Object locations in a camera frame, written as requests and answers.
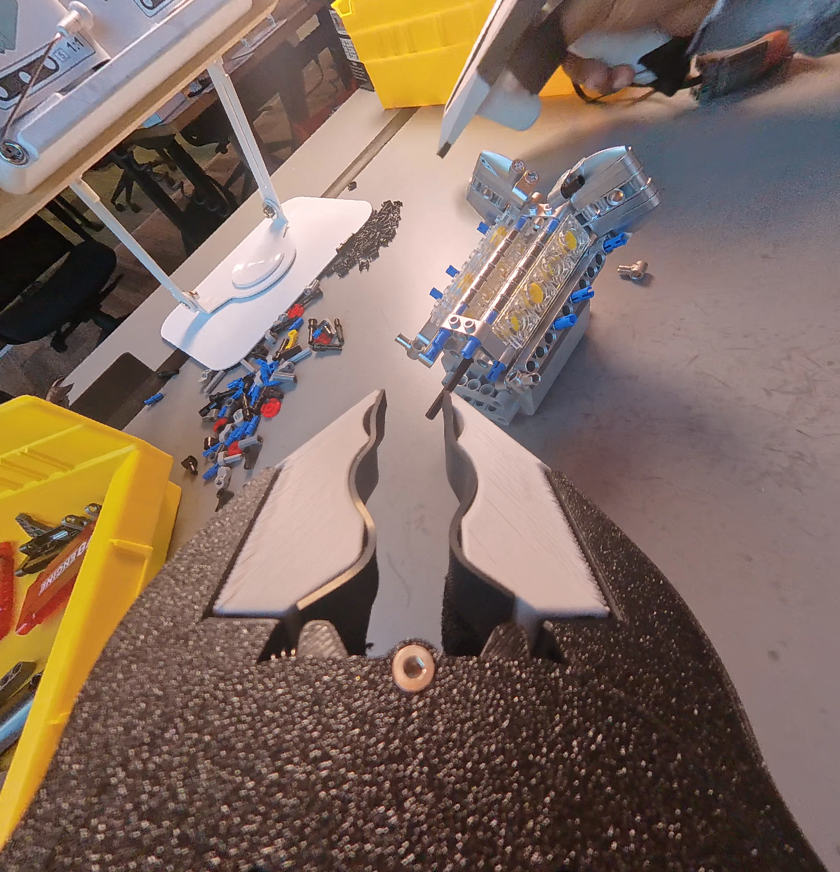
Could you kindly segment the instruction booklet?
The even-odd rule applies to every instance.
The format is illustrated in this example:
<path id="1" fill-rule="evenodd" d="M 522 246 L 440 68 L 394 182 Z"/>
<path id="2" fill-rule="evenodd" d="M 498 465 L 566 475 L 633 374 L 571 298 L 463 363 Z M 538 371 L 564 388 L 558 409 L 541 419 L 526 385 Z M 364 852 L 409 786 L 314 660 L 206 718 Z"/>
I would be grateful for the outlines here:
<path id="1" fill-rule="evenodd" d="M 61 36 L 48 50 L 69 2 L 0 1 L 0 111 L 13 108 L 48 57 L 27 95 L 32 104 L 116 56 L 172 12 L 176 1 L 84 1 L 94 22 L 73 36 Z"/>

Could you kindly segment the pile of black pins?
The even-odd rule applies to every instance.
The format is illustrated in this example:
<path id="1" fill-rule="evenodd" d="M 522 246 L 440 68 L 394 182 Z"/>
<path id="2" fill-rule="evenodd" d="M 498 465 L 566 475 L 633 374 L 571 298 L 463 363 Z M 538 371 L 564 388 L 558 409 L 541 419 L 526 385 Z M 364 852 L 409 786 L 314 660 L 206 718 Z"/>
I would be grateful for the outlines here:
<path id="1" fill-rule="evenodd" d="M 354 267 L 360 271 L 369 269 L 381 248 L 387 247 L 395 239 L 401 222 L 402 206 L 401 201 L 382 202 L 360 229 L 337 248 L 335 257 L 318 278 L 345 277 Z"/>

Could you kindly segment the person's right hand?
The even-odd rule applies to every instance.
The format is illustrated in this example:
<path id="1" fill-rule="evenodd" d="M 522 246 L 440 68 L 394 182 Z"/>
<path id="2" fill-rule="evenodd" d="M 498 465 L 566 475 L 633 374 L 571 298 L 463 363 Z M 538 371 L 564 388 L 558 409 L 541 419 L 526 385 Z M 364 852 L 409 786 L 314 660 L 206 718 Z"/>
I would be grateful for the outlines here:
<path id="1" fill-rule="evenodd" d="M 565 1 L 558 15 L 567 45 L 589 32 L 655 29 L 684 38 L 698 30 L 714 5 L 714 1 Z M 572 52 L 561 66 L 575 90 L 592 96 L 619 93 L 632 85 L 636 74 L 629 64 L 612 66 Z"/>

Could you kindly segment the black desk divider strip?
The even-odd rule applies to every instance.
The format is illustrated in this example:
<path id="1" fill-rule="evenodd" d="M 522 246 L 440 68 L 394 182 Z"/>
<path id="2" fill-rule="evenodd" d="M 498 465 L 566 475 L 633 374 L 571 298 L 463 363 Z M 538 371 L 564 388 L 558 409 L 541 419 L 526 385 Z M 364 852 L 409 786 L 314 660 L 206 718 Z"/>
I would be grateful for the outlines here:
<path id="1" fill-rule="evenodd" d="M 188 356 L 175 351 L 153 369 L 131 353 L 109 366 L 69 409 L 117 430 L 124 429 L 144 408 L 144 401 L 160 393 Z"/>

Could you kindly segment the black and red brick parts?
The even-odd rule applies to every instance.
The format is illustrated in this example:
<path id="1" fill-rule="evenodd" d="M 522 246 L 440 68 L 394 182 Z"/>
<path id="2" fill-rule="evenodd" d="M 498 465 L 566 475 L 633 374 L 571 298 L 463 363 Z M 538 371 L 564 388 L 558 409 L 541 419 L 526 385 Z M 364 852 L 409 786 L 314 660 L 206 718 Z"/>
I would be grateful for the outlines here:
<path id="1" fill-rule="evenodd" d="M 102 507 L 92 503 L 80 515 L 66 515 L 54 526 L 19 514 L 17 524 L 26 535 L 15 544 L 15 614 L 10 633 L 0 641 L 0 787 L 9 766 L 9 752 L 18 743 L 44 675 L 53 645 L 53 629 L 65 608 L 25 635 L 15 633 L 27 590 L 45 567 L 85 529 L 95 530 Z"/>

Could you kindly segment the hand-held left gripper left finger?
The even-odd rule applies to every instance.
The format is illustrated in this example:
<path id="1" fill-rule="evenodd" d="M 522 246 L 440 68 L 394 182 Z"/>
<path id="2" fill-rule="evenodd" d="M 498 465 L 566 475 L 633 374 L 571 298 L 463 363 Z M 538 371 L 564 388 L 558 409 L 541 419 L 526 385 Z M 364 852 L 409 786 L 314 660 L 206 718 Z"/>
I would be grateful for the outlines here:
<path id="1" fill-rule="evenodd" d="M 356 575 L 373 555 L 367 502 L 378 483 L 386 395 L 372 391 L 276 468 L 215 616 L 283 617 Z"/>

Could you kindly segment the white booklet stand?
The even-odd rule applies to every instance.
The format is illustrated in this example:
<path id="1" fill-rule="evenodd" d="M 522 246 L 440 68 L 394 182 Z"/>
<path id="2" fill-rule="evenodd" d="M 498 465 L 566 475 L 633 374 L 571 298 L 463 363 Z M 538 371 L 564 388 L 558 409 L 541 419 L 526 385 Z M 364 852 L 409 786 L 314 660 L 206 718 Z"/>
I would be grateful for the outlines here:
<path id="1" fill-rule="evenodd" d="M 336 246 L 371 214 L 368 202 L 279 202 L 221 58 L 275 7 L 276 2 L 179 2 L 116 56 L 29 104 L 45 53 L 17 104 L 0 111 L 0 237 L 71 188 L 178 301 L 163 324 L 164 340 L 210 368 L 247 355 L 321 273 Z M 93 22 L 84 2 L 69 2 L 47 49 Z M 257 181 L 263 218 L 196 289 L 185 290 L 109 212 L 83 172 L 204 70 Z"/>

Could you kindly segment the black swivel chair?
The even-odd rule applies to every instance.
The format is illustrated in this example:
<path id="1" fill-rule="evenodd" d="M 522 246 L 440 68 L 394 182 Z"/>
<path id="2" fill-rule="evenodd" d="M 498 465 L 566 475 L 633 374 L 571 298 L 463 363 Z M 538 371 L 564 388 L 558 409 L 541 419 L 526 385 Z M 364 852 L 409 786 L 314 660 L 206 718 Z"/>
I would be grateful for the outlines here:
<path id="1" fill-rule="evenodd" d="M 122 278 L 117 266 L 104 243 L 70 243 L 37 215 L 0 238 L 0 348 L 52 335 L 51 347 L 65 352 L 67 336 L 86 321 L 105 339 L 124 321 L 102 310 Z"/>

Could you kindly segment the pile of colourful brick parts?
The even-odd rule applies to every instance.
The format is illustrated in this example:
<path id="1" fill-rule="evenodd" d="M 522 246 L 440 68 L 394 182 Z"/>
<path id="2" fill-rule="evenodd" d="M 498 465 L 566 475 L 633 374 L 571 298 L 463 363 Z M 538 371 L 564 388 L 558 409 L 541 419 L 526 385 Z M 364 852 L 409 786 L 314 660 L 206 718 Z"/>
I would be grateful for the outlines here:
<path id="1" fill-rule="evenodd" d="M 205 437 L 200 449 L 180 464 L 187 474 L 210 485 L 215 511 L 232 500 L 240 474 L 254 469 L 264 443 L 261 427 L 281 412 L 286 394 L 298 385 L 299 367 L 344 349 L 339 318 L 316 318 L 308 312 L 322 296 L 321 279 L 315 278 L 275 318 L 251 352 L 227 368 L 204 370 L 198 380 L 205 396 L 198 410 Z"/>

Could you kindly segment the yellow plastic crate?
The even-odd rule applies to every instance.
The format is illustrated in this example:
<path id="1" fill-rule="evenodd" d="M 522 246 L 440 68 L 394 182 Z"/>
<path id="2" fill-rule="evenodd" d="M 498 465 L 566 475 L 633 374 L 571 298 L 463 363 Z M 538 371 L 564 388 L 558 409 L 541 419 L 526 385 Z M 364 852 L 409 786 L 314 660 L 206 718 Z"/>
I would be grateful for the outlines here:
<path id="1" fill-rule="evenodd" d="M 445 104 L 469 64 L 493 1 L 338 1 L 336 24 L 353 43 L 385 108 Z"/>

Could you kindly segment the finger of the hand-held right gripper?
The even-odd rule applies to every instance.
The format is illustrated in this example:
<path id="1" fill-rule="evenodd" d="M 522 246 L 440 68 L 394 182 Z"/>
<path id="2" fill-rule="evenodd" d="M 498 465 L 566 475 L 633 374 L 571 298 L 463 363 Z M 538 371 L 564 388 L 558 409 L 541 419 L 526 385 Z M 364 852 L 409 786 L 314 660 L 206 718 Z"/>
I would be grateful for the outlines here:
<path id="1" fill-rule="evenodd" d="M 560 1 L 498 1 L 445 105 L 443 158 L 477 115 L 523 131 L 540 114 L 539 93 L 567 54 Z"/>

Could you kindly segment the grey brick engine model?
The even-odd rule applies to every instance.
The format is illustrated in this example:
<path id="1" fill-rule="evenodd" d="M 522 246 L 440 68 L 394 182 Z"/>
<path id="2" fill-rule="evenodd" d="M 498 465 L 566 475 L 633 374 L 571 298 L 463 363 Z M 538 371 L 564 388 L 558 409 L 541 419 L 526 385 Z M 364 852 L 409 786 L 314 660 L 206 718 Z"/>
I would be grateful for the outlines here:
<path id="1" fill-rule="evenodd" d="M 478 363 L 492 382 L 521 368 L 564 307 L 591 300 L 608 255 L 659 204 L 658 190 L 630 146 L 583 158 L 548 194 L 519 160 L 480 153 L 467 201 L 482 235 L 412 339 L 396 341 L 427 367 L 440 362 L 444 390 Z"/>

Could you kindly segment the yellow plastic bin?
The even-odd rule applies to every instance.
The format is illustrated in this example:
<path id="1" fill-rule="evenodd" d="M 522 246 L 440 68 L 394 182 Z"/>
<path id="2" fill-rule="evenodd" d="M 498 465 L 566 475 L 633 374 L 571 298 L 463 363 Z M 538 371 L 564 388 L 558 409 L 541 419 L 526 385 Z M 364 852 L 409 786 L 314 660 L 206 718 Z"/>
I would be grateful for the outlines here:
<path id="1" fill-rule="evenodd" d="M 0 406 L 0 543 L 27 539 L 23 513 L 59 523 L 102 509 L 0 790 L 0 849 L 44 778 L 105 643 L 164 564 L 181 490 L 173 458 L 39 398 Z"/>

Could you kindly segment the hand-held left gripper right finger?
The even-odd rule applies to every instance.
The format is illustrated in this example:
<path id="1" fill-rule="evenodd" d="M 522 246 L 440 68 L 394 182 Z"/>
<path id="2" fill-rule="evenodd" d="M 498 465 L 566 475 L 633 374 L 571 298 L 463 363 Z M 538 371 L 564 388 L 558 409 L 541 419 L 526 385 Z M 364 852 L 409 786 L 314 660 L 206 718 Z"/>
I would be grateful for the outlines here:
<path id="1" fill-rule="evenodd" d="M 551 471 L 472 407 L 443 404 L 446 469 L 458 497 L 445 582 L 445 649 L 482 649 L 515 623 L 607 618 L 592 563 L 554 492 Z"/>

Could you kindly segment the red printed brick panel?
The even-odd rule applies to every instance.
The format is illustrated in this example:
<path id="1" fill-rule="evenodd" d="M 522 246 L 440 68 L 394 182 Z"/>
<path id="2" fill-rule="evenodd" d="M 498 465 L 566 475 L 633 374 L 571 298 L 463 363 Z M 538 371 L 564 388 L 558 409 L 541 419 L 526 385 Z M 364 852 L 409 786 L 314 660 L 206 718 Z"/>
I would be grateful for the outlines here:
<path id="1" fill-rule="evenodd" d="M 68 543 L 30 584 L 15 627 L 18 636 L 29 634 L 33 628 L 65 608 L 83 564 L 92 532 L 92 528 L 85 529 L 75 540 Z"/>

